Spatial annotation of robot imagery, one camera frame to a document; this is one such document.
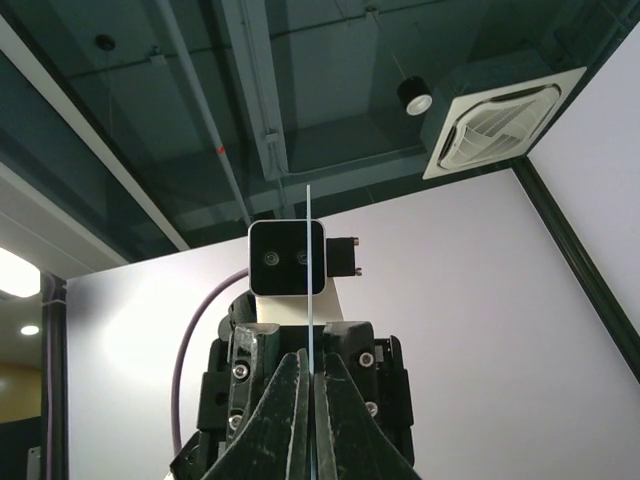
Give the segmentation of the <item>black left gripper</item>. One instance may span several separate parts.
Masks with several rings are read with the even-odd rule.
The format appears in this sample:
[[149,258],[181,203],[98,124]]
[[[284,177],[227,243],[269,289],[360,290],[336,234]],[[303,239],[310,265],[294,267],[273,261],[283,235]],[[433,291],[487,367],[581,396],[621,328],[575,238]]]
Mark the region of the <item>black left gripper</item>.
[[200,465],[412,465],[400,341],[369,322],[245,323],[215,341],[197,421]]

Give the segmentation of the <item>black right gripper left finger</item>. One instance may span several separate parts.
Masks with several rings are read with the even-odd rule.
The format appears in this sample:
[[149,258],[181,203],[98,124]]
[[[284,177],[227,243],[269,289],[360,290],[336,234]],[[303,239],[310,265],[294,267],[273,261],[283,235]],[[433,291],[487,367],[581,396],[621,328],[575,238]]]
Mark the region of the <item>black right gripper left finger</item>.
[[205,479],[308,479],[309,362],[286,354],[256,410]]

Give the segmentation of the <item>teal black-stripe credit card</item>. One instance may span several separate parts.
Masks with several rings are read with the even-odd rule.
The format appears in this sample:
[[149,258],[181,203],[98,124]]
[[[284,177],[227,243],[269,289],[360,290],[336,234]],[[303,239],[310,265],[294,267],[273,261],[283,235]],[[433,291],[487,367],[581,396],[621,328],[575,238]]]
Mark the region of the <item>teal black-stripe credit card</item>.
[[[306,254],[307,254],[307,316],[308,316],[308,360],[309,360],[309,413],[313,413],[313,387],[315,373],[314,358],[314,319],[313,319],[313,240],[312,240],[312,205],[311,184],[306,185]],[[309,420],[308,426],[309,446],[309,478],[317,479],[315,458],[315,433],[313,420]]]

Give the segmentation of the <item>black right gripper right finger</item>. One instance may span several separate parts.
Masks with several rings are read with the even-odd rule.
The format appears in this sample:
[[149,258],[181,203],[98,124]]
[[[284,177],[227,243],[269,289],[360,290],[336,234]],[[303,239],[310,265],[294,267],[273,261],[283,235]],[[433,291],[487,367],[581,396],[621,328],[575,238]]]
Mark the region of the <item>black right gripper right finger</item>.
[[319,479],[417,479],[419,475],[377,425],[342,358],[329,353],[314,375]]

